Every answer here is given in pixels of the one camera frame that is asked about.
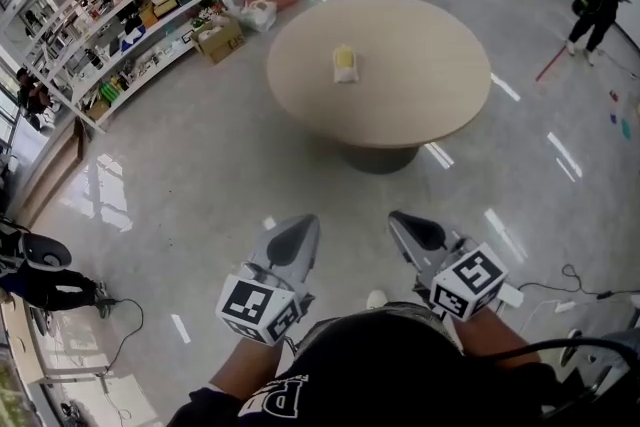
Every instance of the black pants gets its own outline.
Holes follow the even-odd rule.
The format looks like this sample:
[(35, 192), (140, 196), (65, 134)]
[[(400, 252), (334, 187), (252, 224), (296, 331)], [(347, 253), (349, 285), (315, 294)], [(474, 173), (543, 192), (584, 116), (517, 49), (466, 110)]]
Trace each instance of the black pants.
[(615, 13), (607, 13), (602, 11), (596, 11), (595, 13), (585, 13), (573, 26), (571, 34), (569, 34), (569, 41), (575, 43), (584, 36), (589, 29), (593, 26), (593, 32), (587, 42), (587, 50), (593, 52), (596, 47), (602, 43), (604, 35), (606, 34), (611, 24), (615, 21)]
[[(66, 269), (58, 272), (40, 271), (25, 263), (18, 274), (25, 283), (23, 299), (32, 306), (59, 311), (96, 303), (97, 284), (79, 272)], [(59, 286), (77, 287), (82, 292), (62, 292), (56, 288)]]

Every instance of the white cube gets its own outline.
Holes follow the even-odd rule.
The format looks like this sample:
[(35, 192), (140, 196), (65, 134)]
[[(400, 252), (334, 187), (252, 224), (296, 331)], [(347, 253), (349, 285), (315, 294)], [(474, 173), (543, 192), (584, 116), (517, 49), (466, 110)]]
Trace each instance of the white cube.
[(256, 342), (275, 345), (301, 316), (295, 292), (229, 275), (216, 306), (229, 328)]
[(433, 304), (460, 320), (467, 320), (498, 295), (507, 268), (487, 244), (481, 244), (431, 282)]

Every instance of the table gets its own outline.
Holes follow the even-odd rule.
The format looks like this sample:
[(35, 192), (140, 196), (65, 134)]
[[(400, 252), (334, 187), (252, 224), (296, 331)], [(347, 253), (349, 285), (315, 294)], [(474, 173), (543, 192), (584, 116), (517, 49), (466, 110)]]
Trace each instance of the table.
[[(356, 52), (360, 80), (333, 82), (333, 50)], [(420, 146), (469, 123), (491, 85), (480, 42), (460, 21), (419, 0), (329, 0), (274, 40), (267, 76), (278, 103), (342, 144), (346, 160), (384, 174)]]

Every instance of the plastic bag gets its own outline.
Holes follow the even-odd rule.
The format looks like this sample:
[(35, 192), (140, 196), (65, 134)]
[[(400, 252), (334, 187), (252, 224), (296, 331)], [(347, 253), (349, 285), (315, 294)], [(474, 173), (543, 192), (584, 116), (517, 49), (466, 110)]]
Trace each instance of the plastic bag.
[(333, 51), (333, 81), (358, 82), (356, 53), (347, 45), (340, 45)]
[(278, 6), (268, 0), (256, 0), (242, 8), (238, 20), (258, 32), (267, 32), (276, 21)]

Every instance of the blue object on floor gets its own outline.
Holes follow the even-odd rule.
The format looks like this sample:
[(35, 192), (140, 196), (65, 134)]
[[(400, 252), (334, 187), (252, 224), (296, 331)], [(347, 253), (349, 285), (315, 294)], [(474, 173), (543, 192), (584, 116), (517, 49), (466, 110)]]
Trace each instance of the blue object on floor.
[(629, 126), (629, 123), (627, 123), (626, 119), (622, 120), (622, 135), (627, 140), (631, 139), (631, 127)]

